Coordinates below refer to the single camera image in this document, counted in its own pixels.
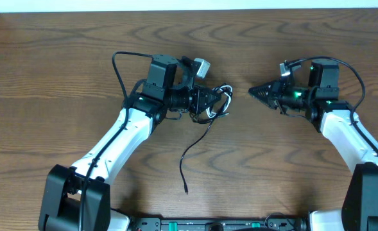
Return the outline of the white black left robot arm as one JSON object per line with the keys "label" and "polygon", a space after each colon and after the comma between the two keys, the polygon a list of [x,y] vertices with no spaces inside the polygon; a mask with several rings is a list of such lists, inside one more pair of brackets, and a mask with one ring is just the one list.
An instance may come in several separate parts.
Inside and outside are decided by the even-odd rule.
{"label": "white black left robot arm", "polygon": [[205,60],[163,62],[154,58],[113,126],[71,167],[55,165],[47,175],[39,230],[129,230],[129,216],[112,209],[110,186],[135,149],[169,111],[199,115],[221,99],[218,89],[195,84],[210,64]]}

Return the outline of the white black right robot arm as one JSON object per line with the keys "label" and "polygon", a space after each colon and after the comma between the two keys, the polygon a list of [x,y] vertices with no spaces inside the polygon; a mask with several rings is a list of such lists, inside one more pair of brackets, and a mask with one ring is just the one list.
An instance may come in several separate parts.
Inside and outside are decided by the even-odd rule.
{"label": "white black right robot arm", "polygon": [[310,230],[378,230],[378,143],[338,100],[338,75],[311,74],[306,88],[297,87],[292,74],[249,89],[271,109],[305,111],[305,118],[331,141],[352,172],[339,210],[310,212]]}

